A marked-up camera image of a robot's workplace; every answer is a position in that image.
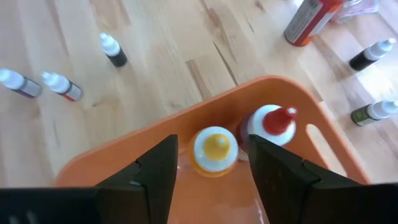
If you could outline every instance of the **red squeeze bottle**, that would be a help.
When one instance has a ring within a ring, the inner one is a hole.
[[[264,105],[243,118],[236,135],[239,144],[238,158],[242,161],[249,160],[250,134],[257,134],[278,146],[287,144],[295,134],[296,115],[297,110],[291,106]]]
[[[311,42],[343,5],[343,0],[304,0],[285,30],[287,42],[301,47]]]

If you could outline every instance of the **white nozzle cap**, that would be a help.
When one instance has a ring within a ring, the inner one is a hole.
[[[393,44],[396,42],[394,38],[379,41],[369,47],[369,54],[372,55],[372,57],[381,58],[387,52],[391,51]]]
[[[368,114],[373,119],[388,118],[392,114],[398,113],[398,100],[395,101],[379,101],[374,103],[368,109]]]
[[[106,55],[115,56],[120,53],[120,45],[112,36],[104,32],[100,33],[99,36],[101,37],[102,49]]]
[[[297,113],[297,110],[296,110],[295,108],[289,108],[289,109],[287,109],[287,112],[288,112],[289,114],[296,114],[296,113]]]
[[[18,90],[24,84],[25,78],[15,71],[0,68],[0,82],[7,88]]]
[[[70,82],[67,78],[54,72],[43,72],[42,78],[44,84],[57,93],[65,93],[70,86]]]
[[[224,146],[225,144],[225,139],[219,138],[217,139],[217,146]]]

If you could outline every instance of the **paint bottle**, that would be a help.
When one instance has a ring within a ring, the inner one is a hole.
[[[127,62],[127,57],[119,43],[110,35],[101,33],[101,46],[106,56],[115,67],[122,67]]]
[[[386,119],[392,114],[398,113],[398,100],[383,100],[377,103],[366,105],[351,113],[351,119],[355,124],[364,126],[381,119]]]
[[[294,46],[307,45],[343,5],[343,0],[304,0],[284,34]]]
[[[54,72],[43,72],[42,77],[44,83],[50,87],[52,91],[58,93],[69,101],[78,101],[83,96],[81,88],[62,75]]]
[[[290,142],[296,130],[296,115],[297,110],[293,107],[265,105],[243,118],[236,135],[239,144],[238,158],[242,161],[249,160],[249,134],[257,134],[278,146]]]
[[[5,68],[0,68],[0,82],[12,91],[29,98],[38,97],[42,92],[42,87],[36,82]]]
[[[190,141],[190,158],[195,170],[205,177],[220,177],[233,168],[238,157],[238,143],[225,128],[202,129]]]
[[[394,38],[376,42],[370,47],[357,54],[349,61],[349,65],[356,71],[362,71],[369,65],[377,62],[385,54],[392,50],[393,44],[396,42]]]

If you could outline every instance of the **small dropper bottle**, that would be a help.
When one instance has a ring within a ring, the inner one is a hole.
[[[78,101],[83,96],[81,88],[69,81],[63,75],[59,75],[54,72],[43,72],[42,77],[44,83],[50,87],[52,91],[58,93],[69,101]]]
[[[119,43],[110,35],[100,33],[101,46],[104,53],[115,67],[122,67],[127,62],[127,57]]]
[[[386,119],[392,114],[398,113],[398,100],[379,101],[356,109],[351,113],[351,119],[355,124],[364,126],[381,119]]]
[[[39,84],[6,68],[0,68],[0,82],[12,91],[28,98],[38,97],[42,92]]]
[[[396,42],[394,38],[376,42],[370,47],[357,54],[349,61],[349,65],[356,71],[362,71],[369,65],[377,62],[380,58],[392,49],[392,45]]]

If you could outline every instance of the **black plastic piece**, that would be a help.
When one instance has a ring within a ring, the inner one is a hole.
[[[101,223],[98,189],[1,189],[1,224]]]
[[[396,184],[360,185],[250,135],[249,160],[271,224],[398,223]]]
[[[0,223],[166,224],[177,153],[172,135],[96,187],[0,189]]]
[[[167,223],[177,176],[178,141],[171,135],[97,186],[146,188],[151,223]]]

